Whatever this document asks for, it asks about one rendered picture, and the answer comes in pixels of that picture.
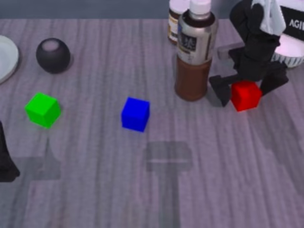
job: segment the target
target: small jar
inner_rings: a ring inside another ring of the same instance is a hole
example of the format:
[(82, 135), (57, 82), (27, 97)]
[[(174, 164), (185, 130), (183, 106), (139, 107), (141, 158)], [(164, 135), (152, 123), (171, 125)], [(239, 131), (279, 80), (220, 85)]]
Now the small jar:
[(168, 39), (171, 43), (177, 44), (177, 27), (180, 15), (189, 9), (190, 0), (170, 0)]

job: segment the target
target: black sphere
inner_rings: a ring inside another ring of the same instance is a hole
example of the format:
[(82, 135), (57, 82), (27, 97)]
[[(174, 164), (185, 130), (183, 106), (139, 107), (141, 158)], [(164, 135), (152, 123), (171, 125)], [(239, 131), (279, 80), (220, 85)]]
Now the black sphere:
[(57, 74), (67, 69), (71, 53), (67, 45), (60, 39), (48, 38), (38, 45), (36, 59), (45, 71)]

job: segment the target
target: gray tabletop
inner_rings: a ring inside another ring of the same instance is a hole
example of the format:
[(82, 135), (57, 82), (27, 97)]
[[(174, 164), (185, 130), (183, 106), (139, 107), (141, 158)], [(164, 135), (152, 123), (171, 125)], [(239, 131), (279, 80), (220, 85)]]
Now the gray tabletop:
[[(302, 228), (304, 66), (258, 108), (219, 107), (212, 90), (188, 103), (174, 93), (167, 20), (1, 20), (20, 48), (0, 85), (0, 119), (21, 176), (0, 184), (1, 228)], [(74, 55), (44, 72), (36, 47), (62, 39)], [(217, 46), (239, 42), (220, 22)], [(210, 75), (233, 73), (214, 58)], [(56, 97), (50, 130), (24, 106)], [(127, 97), (151, 102), (145, 133), (121, 127)]]

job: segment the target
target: white plate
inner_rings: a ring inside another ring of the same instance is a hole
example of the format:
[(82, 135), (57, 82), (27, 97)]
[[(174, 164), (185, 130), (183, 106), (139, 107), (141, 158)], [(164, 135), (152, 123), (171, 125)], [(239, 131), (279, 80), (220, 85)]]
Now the white plate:
[(5, 36), (0, 36), (0, 83), (15, 72), (19, 51), (15, 43)]
[(284, 62), (289, 68), (297, 67), (304, 62), (304, 42), (282, 34), (281, 45), (272, 56), (273, 61)]

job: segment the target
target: brown bottle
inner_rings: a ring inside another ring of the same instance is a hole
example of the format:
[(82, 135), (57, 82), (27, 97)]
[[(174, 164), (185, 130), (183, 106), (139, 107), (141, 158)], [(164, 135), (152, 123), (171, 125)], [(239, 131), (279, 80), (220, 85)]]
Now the brown bottle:
[(205, 96), (218, 21), (210, 0), (191, 0), (178, 24), (176, 94), (187, 101)]

